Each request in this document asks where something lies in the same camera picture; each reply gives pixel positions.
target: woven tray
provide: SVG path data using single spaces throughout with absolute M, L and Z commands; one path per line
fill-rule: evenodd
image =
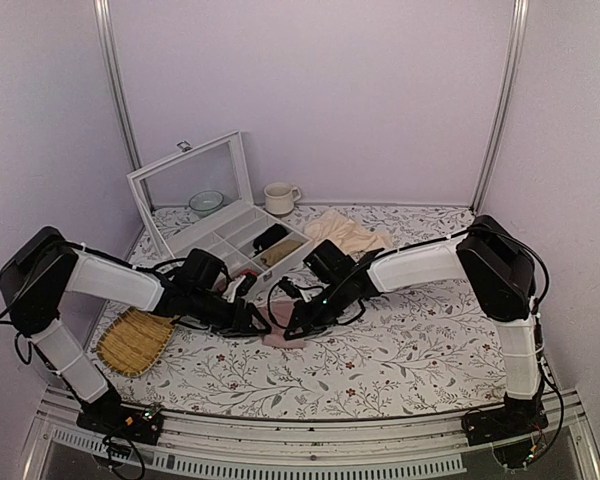
M 98 358 L 111 370 L 137 377 L 149 370 L 167 347 L 175 326 L 172 319 L 130 308 L 100 337 Z

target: floral pattern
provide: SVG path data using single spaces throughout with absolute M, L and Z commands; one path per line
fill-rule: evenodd
M 299 206 L 284 220 L 302 229 L 329 207 Z M 396 245 L 446 235 L 471 223 L 465 208 L 335 207 Z M 163 235 L 195 221 L 187 209 L 156 214 Z M 131 261 L 159 259 L 144 233 Z M 316 284 L 306 268 L 289 276 Z M 262 302 L 261 294 L 256 302 Z M 189 412 L 289 419 L 374 418 L 479 407 L 502 398 L 504 366 L 495 328 L 465 281 L 418 285 L 372 299 L 365 315 L 308 339 L 302 350 L 279 350 L 259 338 L 229 339 L 177 328 L 156 365 L 126 378 L 97 359 L 95 346 L 126 307 L 110 302 L 90 356 L 123 396 Z M 345 315 L 353 316 L 357 307 Z

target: white box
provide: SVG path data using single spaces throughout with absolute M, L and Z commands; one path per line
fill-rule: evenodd
M 179 146 L 180 152 L 127 175 L 140 216 L 156 251 L 162 259 L 169 260 L 186 257 L 191 249 L 200 248 L 224 261 L 232 277 L 244 270 L 253 270 L 258 273 L 258 280 L 246 297 L 248 300 L 252 299 L 258 292 L 274 285 L 289 269 L 302 262 L 311 251 L 310 239 L 254 205 L 239 131 L 223 135 L 198 147 L 191 148 L 188 144 L 184 147 L 181 144 Z M 214 154 L 214 151 L 226 152 L 226 158 Z M 175 166 L 182 167 L 185 163 L 189 166 L 188 174 L 165 178 L 167 170 L 173 172 Z M 155 180 L 154 188 L 145 183 L 150 179 Z M 208 217 L 197 219 L 193 225 L 179 233 L 172 236 L 163 235 L 156 225 L 155 217 L 150 213 L 143 183 L 154 201 L 158 200 L 155 202 L 156 208 L 189 208 L 183 198 L 188 200 L 199 191 L 211 189 L 219 190 L 225 195 L 225 206 Z M 302 245 L 269 268 L 262 263 L 262 254 L 255 255 L 252 242 L 275 224 L 281 224 L 289 232 L 281 241 L 297 240 Z

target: purple wall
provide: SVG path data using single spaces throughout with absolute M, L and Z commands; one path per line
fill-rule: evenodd
M 93 2 L 0 0 L 0 267 L 46 224 L 122 254 L 140 228 L 127 169 Z M 79 337 L 98 306 L 63 310 Z M 0 479 L 15 478 L 44 388 L 13 335 L 0 327 Z
M 470 202 L 512 2 L 118 0 L 111 8 L 145 164 L 180 140 L 239 128 L 249 132 L 256 199 L 284 180 L 309 202 Z
M 600 1 L 532 2 L 486 211 L 546 259 L 550 359 L 600 446 Z

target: box lid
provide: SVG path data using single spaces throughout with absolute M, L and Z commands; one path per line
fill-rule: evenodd
M 142 221 L 161 258 L 188 253 L 196 240 L 253 208 L 253 194 L 239 131 L 223 135 L 197 147 L 178 144 L 180 151 L 127 175 Z M 146 191 L 154 207 L 188 207 L 196 193 L 216 190 L 224 195 L 223 207 L 206 217 L 191 210 L 194 224 L 175 235 L 160 232 Z

